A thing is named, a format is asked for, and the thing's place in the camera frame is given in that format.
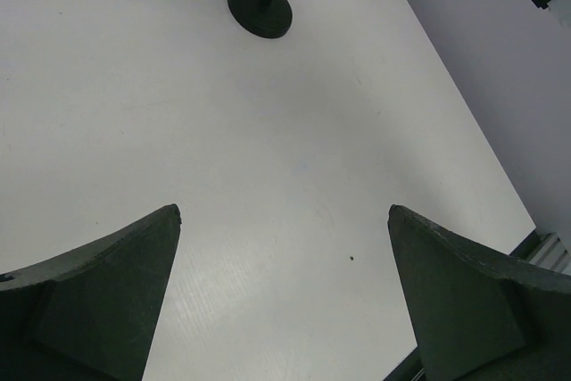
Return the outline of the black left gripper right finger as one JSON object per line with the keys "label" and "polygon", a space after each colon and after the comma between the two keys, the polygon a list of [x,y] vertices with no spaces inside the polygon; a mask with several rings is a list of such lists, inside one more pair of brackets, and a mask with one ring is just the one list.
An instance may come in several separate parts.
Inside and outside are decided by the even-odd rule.
{"label": "black left gripper right finger", "polygon": [[568,380],[570,278],[389,211],[401,287],[429,380]]}

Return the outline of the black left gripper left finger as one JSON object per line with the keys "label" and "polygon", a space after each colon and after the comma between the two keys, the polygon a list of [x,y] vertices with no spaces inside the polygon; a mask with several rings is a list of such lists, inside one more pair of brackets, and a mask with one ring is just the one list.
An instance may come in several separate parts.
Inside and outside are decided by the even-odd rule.
{"label": "black left gripper left finger", "polygon": [[3,380],[140,380],[178,248],[175,204],[1,276]]}

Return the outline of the black round-base phone stand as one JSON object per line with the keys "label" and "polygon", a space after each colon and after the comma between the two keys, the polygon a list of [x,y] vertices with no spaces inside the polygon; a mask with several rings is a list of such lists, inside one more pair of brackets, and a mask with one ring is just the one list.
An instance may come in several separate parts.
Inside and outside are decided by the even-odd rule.
{"label": "black round-base phone stand", "polygon": [[227,0],[237,23],[254,36],[283,37],[291,28],[293,11],[288,0]]}

